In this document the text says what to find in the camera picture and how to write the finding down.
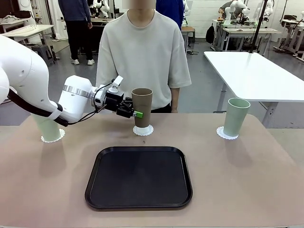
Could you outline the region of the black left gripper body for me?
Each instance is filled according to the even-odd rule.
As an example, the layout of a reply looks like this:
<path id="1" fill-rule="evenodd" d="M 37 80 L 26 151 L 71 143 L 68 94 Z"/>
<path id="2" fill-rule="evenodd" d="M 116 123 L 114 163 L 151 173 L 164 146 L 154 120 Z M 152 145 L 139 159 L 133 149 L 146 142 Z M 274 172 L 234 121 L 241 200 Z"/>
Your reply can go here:
<path id="1" fill-rule="evenodd" d="M 124 93 L 118 91 L 117 93 L 111 93 L 109 90 L 105 93 L 105 109 L 115 112 L 117 115 L 131 118 L 131 112 L 133 111 L 133 106 L 126 106 L 124 104 Z"/>

